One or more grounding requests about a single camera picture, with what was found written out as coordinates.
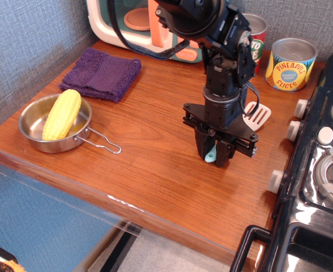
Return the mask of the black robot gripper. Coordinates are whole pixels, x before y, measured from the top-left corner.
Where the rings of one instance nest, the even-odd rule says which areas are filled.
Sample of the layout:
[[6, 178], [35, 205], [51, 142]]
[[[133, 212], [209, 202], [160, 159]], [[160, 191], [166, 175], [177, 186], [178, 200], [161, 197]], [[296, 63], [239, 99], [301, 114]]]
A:
[[223, 167], [236, 151], [253, 157], [259, 137], [243, 121], [246, 93], [234, 97], [207, 97], [203, 105], [183, 105], [183, 122], [194, 128], [199, 156], [204, 159], [216, 145], [216, 166]]

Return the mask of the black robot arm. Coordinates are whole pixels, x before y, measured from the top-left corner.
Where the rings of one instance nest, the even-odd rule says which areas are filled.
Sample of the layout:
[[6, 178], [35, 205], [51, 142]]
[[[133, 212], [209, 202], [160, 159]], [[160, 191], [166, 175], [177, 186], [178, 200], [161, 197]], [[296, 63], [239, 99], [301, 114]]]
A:
[[249, 21], [228, 1], [158, 1], [156, 13], [163, 27], [202, 50], [204, 104], [183, 106], [199, 156], [206, 159], [215, 151], [217, 167], [237, 151], [253, 157], [258, 136], [242, 119], [247, 91], [256, 91], [250, 83], [256, 63]]

